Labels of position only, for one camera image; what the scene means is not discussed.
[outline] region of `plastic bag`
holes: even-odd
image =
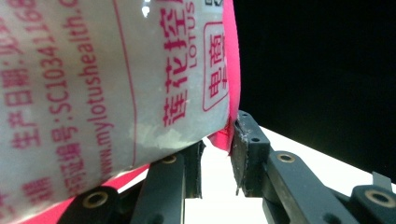
[[[0,3],[0,223],[225,126],[220,2]]]

